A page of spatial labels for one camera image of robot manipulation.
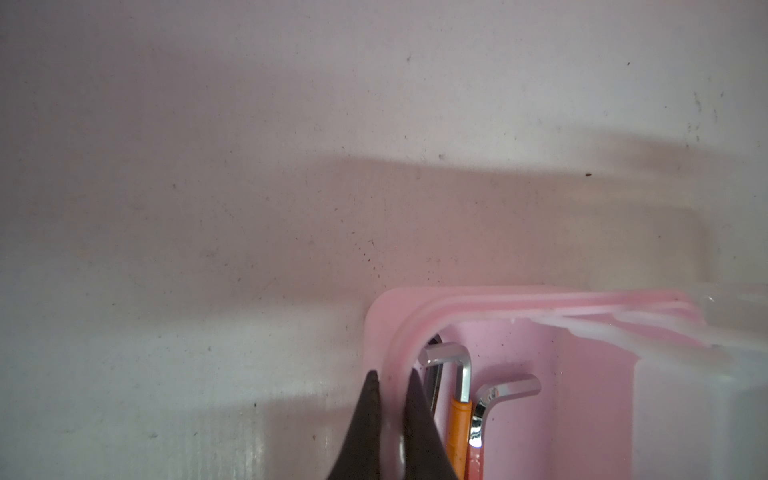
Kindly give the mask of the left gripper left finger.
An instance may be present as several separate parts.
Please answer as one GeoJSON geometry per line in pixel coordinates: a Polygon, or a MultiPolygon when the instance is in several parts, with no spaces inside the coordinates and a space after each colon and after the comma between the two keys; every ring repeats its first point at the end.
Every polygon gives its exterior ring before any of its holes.
{"type": "Polygon", "coordinates": [[[327,476],[331,479],[380,479],[381,394],[378,372],[369,371],[340,453],[327,476]]]}

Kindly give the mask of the pink translucent plastic tool box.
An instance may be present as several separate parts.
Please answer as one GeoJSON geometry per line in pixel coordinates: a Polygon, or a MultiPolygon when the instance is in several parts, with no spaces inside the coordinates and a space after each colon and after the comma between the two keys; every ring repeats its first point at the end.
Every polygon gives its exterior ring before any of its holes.
{"type": "Polygon", "coordinates": [[[382,470],[404,475],[408,378],[432,338],[465,346],[472,393],[533,374],[538,395],[496,405],[486,479],[763,479],[767,289],[585,292],[390,290],[364,324],[378,372],[382,470]]]}

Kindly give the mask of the red handled hex key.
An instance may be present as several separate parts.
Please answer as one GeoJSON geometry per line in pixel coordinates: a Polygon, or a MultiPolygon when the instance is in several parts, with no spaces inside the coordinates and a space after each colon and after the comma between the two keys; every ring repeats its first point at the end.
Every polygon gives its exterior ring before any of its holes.
{"type": "Polygon", "coordinates": [[[536,396],[541,382],[533,374],[520,375],[512,380],[482,386],[477,392],[471,416],[464,478],[481,480],[484,476],[486,432],[492,409],[499,403],[536,396]]]}

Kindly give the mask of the black hex key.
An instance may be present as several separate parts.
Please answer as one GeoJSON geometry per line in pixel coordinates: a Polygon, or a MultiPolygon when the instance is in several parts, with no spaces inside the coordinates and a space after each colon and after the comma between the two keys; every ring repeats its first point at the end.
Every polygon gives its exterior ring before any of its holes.
{"type": "Polygon", "coordinates": [[[443,366],[440,363],[425,367],[423,387],[425,395],[430,401],[432,415],[435,415],[437,409],[439,390],[442,381],[442,370],[443,366]]]}

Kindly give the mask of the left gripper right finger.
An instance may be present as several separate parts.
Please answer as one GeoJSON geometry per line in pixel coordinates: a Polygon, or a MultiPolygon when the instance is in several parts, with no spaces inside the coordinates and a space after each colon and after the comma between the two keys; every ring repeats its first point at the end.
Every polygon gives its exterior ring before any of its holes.
{"type": "Polygon", "coordinates": [[[405,398],[403,448],[405,479],[457,479],[415,369],[411,370],[405,398]]]}

